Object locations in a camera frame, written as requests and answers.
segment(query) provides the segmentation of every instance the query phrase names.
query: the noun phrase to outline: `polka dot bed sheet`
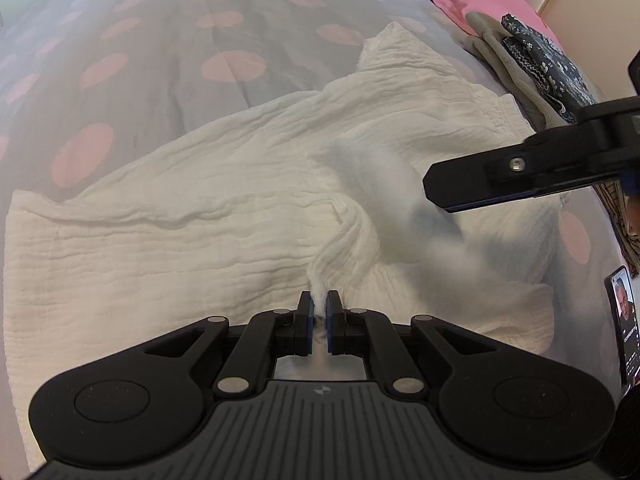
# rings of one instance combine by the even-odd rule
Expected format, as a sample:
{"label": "polka dot bed sheet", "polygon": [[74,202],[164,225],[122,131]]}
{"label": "polka dot bed sheet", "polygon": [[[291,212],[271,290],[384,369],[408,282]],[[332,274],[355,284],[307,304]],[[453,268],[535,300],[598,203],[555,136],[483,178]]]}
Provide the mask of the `polka dot bed sheet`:
{"label": "polka dot bed sheet", "polygon": [[[353,73],[397,21],[463,78],[506,91],[429,0],[45,0],[0,28],[0,218],[15,189],[61,202],[209,121]],[[589,190],[561,216],[548,356],[620,390],[603,278],[621,264]],[[0,359],[0,476],[27,473]]]}

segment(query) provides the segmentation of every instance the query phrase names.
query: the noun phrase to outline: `dark floral garment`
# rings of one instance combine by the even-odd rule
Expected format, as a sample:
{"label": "dark floral garment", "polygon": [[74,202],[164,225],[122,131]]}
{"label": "dark floral garment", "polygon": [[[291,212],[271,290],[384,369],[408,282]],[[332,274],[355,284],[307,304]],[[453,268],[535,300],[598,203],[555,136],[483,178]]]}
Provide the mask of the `dark floral garment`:
{"label": "dark floral garment", "polygon": [[596,103],[577,67],[553,41],[511,14],[502,18],[502,26],[513,35],[502,40],[507,52],[565,121],[575,123],[577,110]]}

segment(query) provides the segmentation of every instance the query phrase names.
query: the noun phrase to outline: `ribbed gray panel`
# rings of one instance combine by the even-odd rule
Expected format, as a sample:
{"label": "ribbed gray panel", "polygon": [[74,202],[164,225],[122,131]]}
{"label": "ribbed gray panel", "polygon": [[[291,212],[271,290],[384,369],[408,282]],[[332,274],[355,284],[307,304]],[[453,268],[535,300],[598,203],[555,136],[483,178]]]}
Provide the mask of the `ribbed gray panel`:
{"label": "ribbed gray panel", "polygon": [[50,463],[37,480],[596,480],[592,463],[518,472],[458,449],[422,404],[375,383],[271,381],[254,399],[225,402],[187,446],[123,471]]}

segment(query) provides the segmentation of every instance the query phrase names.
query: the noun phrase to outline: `logo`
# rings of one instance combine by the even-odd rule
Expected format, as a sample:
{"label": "logo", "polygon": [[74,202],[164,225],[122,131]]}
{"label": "logo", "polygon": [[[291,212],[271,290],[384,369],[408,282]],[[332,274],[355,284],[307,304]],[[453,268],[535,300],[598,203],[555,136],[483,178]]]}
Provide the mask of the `logo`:
{"label": "logo", "polygon": [[325,395],[328,395],[331,393],[331,388],[329,388],[328,386],[324,386],[323,384],[322,386],[318,386],[317,388],[314,388],[314,392],[319,396],[324,397]]}

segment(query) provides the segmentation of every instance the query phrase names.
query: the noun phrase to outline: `white muslin fabric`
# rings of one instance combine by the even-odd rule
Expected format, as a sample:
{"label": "white muslin fabric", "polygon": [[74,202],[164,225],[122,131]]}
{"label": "white muslin fabric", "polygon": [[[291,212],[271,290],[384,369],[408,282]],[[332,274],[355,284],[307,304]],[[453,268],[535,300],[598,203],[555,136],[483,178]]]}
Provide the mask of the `white muslin fabric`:
{"label": "white muslin fabric", "polygon": [[545,351],[558,197],[452,216],[420,181],[532,133],[513,97],[390,23],[321,92],[206,124],[64,203],[17,191],[4,346],[30,467],[28,405],[52,376],[203,317],[295,308],[309,287],[318,312],[335,288],[393,322],[433,314]]}

